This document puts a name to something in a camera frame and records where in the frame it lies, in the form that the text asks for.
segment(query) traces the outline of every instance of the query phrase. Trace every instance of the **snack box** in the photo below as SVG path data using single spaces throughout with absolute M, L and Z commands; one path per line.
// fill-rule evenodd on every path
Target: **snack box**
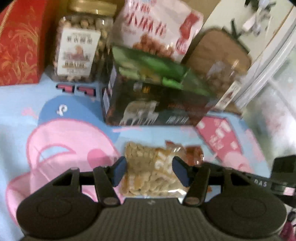
M 112 55 L 101 91 L 108 125 L 196 125 L 217 103 L 207 85 L 178 63 L 121 46 L 113 46 Z
M 0 12 L 0 86 L 39 82 L 58 6 L 59 0 L 15 0 Z

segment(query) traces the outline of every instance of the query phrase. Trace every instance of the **gold jar lid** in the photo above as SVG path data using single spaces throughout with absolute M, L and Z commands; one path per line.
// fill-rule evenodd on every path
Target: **gold jar lid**
M 74 12 L 113 17 L 116 12 L 116 4 L 96 0 L 70 0 L 68 9 Z
M 243 66 L 242 64 L 240 64 L 238 59 L 228 56 L 225 59 L 225 63 L 229 64 L 232 69 L 234 69 L 240 74 L 246 74 L 248 72 L 248 69 L 245 68 L 245 66 Z

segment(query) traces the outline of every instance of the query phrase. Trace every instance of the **peanut jar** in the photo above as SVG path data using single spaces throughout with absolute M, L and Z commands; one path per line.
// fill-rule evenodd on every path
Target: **peanut jar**
M 238 59 L 231 57 L 218 61 L 207 73 L 207 84 L 220 99 L 215 109 L 224 110 L 239 92 L 242 79 L 247 74 L 247 69 L 240 65 Z
M 72 0 L 71 13 L 59 21 L 53 60 L 57 81 L 93 82 L 104 65 L 116 5 L 91 0 Z

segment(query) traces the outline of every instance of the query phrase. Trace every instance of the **dried food snack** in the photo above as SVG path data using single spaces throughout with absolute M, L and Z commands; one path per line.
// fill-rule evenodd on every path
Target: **dried food snack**
M 166 148 L 171 150 L 174 156 L 180 157 L 190 166 L 201 165 L 204 161 L 204 153 L 200 145 L 183 146 L 172 141 L 165 141 Z
M 171 150 L 134 142 L 126 145 L 127 174 L 120 191 L 124 196 L 181 197 L 187 192 L 172 171 Z
M 174 60 L 173 54 L 175 52 L 175 48 L 165 45 L 164 43 L 160 43 L 157 38 L 153 39 L 147 33 L 143 34 L 140 37 L 140 42 L 134 43 L 132 48 Z

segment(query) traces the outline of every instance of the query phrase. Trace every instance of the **red decorative box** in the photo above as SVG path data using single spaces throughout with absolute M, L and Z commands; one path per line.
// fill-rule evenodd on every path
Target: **red decorative box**
M 0 86 L 38 83 L 58 0 L 14 0 L 0 13 Z

